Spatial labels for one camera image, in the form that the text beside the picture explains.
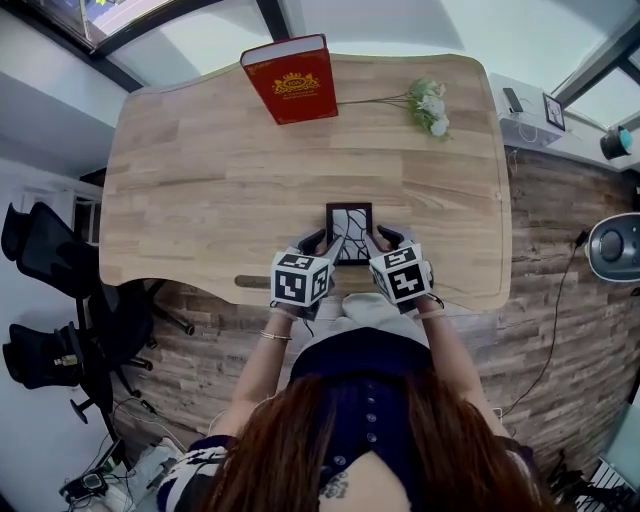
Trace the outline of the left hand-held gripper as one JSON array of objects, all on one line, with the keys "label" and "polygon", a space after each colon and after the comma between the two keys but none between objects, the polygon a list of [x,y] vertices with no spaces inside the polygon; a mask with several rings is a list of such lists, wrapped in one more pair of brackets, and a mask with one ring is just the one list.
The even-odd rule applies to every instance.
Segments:
[{"label": "left hand-held gripper", "polygon": [[300,251],[315,251],[326,235],[324,228],[302,235],[297,249],[277,252],[271,265],[271,301],[300,308],[298,316],[314,320],[321,300],[328,294],[330,278],[340,259],[345,238],[335,236],[323,257],[304,255]]}]

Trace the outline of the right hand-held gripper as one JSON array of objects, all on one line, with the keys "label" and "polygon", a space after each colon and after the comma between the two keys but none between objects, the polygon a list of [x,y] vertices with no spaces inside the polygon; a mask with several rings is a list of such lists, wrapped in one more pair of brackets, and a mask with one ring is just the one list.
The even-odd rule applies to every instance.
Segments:
[{"label": "right hand-held gripper", "polygon": [[431,265],[423,258],[420,244],[405,244],[399,248],[403,242],[403,234],[396,228],[378,225],[377,231],[384,240],[384,249],[394,250],[383,253],[373,235],[364,235],[369,253],[369,269],[379,293],[397,307],[401,314],[411,312],[416,309],[416,298],[432,292]]}]

